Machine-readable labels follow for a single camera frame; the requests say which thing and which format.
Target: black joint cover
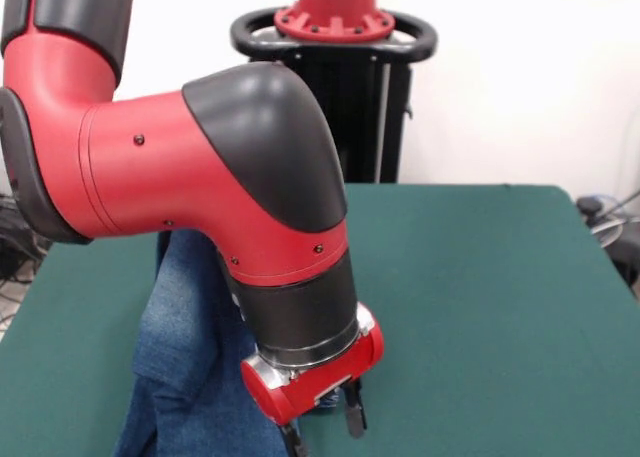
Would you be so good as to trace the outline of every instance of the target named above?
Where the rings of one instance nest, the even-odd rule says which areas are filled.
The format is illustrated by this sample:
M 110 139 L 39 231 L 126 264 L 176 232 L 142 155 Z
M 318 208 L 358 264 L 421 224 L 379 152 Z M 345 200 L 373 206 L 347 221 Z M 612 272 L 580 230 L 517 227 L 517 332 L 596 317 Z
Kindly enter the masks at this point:
M 282 64 L 245 64 L 186 84 L 187 107 L 237 181 L 274 219 L 301 232 L 338 225 L 347 206 L 329 125 Z
M 55 242 L 91 242 L 73 230 L 53 205 L 40 174 L 26 112 L 7 88 L 0 88 L 0 142 L 13 196 L 29 226 Z
M 100 52 L 120 82 L 133 0 L 36 0 L 38 29 L 69 35 Z
M 3 55 L 9 42 L 27 30 L 30 3 L 31 0 L 4 0 L 2 41 L 0 42 L 0 50 Z
M 273 365 L 306 367 L 340 355 L 358 336 L 349 252 L 326 272 L 293 285 L 254 287 L 230 279 L 262 356 Z

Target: red robot arm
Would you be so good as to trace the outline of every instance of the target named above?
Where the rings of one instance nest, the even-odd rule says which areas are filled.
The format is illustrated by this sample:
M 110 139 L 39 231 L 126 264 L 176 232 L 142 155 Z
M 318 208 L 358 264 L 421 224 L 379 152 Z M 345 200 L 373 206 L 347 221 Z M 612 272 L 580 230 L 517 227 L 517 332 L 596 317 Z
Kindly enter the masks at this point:
M 14 195 L 59 242 L 208 235 L 257 340 L 247 386 L 287 440 L 291 419 L 322 392 L 354 389 L 382 354 L 356 298 L 331 133 L 303 81 L 272 63 L 112 102 L 131 5 L 5 1 L 0 110 Z

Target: blue denim fabric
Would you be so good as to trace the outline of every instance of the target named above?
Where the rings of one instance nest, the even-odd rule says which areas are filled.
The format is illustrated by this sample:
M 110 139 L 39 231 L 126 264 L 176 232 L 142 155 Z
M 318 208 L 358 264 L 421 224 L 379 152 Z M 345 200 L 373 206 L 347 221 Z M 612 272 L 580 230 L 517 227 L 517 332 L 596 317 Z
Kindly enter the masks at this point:
M 159 257 L 114 455 L 285 456 L 276 425 L 241 378 L 240 362 L 255 343 L 231 300 L 216 248 L 198 232 L 175 231 L 160 235 Z

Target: red flange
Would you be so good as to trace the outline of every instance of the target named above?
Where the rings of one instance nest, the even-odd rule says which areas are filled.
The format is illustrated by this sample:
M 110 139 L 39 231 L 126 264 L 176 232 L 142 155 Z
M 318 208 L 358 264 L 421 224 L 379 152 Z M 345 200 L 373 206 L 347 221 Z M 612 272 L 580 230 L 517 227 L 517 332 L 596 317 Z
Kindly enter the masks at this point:
M 376 8 L 376 0 L 298 0 L 275 14 L 275 25 L 300 40 L 358 43 L 393 32 L 395 19 Z
M 264 372 L 264 369 L 269 369 L 264 361 L 261 362 L 264 373 L 261 373 L 252 363 L 260 362 L 260 358 L 252 356 L 245 359 L 241 368 L 242 378 L 262 412 L 276 424 L 286 425 L 312 410 L 320 396 L 368 372 L 384 353 L 382 330 L 373 316 L 371 319 L 371 330 L 361 335 L 347 352 L 319 367 L 301 372 L 292 380 L 283 379 L 282 374 L 279 378 L 275 369 Z

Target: green tablecloth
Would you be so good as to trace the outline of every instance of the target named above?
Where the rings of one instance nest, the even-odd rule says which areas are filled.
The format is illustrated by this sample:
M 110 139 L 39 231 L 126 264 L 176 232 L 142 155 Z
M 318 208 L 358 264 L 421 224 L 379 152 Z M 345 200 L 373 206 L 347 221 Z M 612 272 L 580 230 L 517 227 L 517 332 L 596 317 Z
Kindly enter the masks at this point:
M 640 314 L 561 191 L 350 186 L 360 298 L 386 336 L 370 430 L 314 456 L 640 455 Z M 106 456 L 154 236 L 56 245 L 0 344 L 0 455 Z

